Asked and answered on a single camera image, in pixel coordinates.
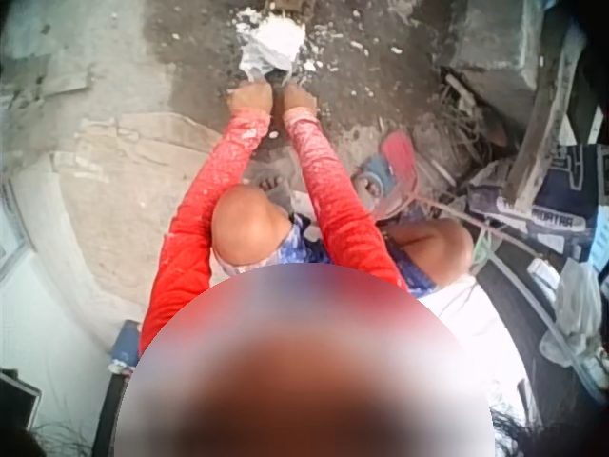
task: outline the red sleeve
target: red sleeve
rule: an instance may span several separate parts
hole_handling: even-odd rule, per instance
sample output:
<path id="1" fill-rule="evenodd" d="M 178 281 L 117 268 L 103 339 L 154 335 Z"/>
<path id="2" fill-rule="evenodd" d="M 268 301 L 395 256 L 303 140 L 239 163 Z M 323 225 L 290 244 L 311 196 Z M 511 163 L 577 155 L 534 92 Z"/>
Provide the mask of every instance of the red sleeve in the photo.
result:
<path id="1" fill-rule="evenodd" d="M 360 203 L 317 118 L 307 109 L 291 109 L 284 122 L 299 155 L 330 258 L 337 265 L 365 271 L 407 289 L 387 253 L 383 236 Z"/>
<path id="2" fill-rule="evenodd" d="M 253 150 L 268 132 L 270 117 L 257 110 L 235 115 L 225 135 L 192 182 L 161 248 L 140 352 L 192 299 L 209 288 L 211 216 L 222 194 L 239 184 Z"/>

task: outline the white plastic bag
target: white plastic bag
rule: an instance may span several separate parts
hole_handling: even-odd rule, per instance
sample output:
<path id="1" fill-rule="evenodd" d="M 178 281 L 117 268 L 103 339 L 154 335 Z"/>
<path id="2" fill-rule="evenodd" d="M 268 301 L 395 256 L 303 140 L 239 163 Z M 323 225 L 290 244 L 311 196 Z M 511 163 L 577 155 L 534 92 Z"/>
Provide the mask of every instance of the white plastic bag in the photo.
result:
<path id="1" fill-rule="evenodd" d="M 581 360 L 600 346 L 602 303 L 597 274 L 587 264 L 568 259 L 560 275 L 556 302 L 556 326 L 575 356 Z M 541 354 L 562 367 L 570 367 L 556 338 L 547 331 L 540 341 Z"/>

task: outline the concrete wall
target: concrete wall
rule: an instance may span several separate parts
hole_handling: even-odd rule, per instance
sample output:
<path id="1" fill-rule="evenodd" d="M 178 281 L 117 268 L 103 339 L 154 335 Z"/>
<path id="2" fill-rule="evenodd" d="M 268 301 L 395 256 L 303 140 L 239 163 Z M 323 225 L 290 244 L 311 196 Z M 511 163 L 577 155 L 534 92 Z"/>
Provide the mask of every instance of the concrete wall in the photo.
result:
<path id="1" fill-rule="evenodd" d="M 108 387 L 108 356 L 70 318 L 32 250 L 0 284 L 0 318 L 0 366 L 18 369 L 20 379 L 42 390 L 34 426 L 44 442 L 91 444 Z M 62 449 L 57 455 L 76 455 Z"/>

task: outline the knee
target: knee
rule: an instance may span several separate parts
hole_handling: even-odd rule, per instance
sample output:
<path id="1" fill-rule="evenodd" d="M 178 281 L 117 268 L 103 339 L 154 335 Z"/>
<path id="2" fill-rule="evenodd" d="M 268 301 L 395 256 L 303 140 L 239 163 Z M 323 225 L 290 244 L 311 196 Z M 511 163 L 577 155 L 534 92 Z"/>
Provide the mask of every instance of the knee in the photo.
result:
<path id="1" fill-rule="evenodd" d="M 286 236 L 286 226 L 289 231 L 289 220 L 281 220 L 278 209 L 268 201 L 263 191 L 238 185 L 220 197 L 213 211 L 213 249 L 232 265 L 255 264 L 279 246 Z"/>
<path id="2" fill-rule="evenodd" d="M 456 279 L 467 273 L 472 265 L 474 241 L 467 229 L 452 219 L 441 219 L 437 223 L 444 244 L 444 258 Z"/>

